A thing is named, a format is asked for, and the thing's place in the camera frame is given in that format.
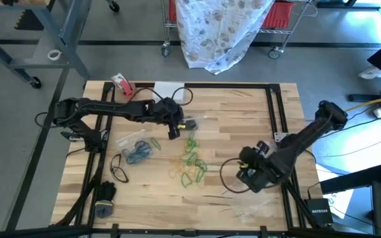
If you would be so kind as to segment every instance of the sneaker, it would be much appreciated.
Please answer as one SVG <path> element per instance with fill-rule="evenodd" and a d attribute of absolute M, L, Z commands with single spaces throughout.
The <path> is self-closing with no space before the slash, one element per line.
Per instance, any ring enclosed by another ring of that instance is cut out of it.
<path fill-rule="evenodd" d="M 370 66 L 368 69 L 358 75 L 363 79 L 381 78 L 381 70 L 375 66 Z"/>

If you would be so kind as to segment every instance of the clear plastic bag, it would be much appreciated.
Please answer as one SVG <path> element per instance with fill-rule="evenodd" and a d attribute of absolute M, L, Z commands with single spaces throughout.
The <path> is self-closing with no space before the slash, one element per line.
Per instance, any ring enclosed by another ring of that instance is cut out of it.
<path fill-rule="evenodd" d="M 145 129 L 116 140 L 116 145 L 128 164 L 140 163 L 153 155 L 153 146 Z"/>

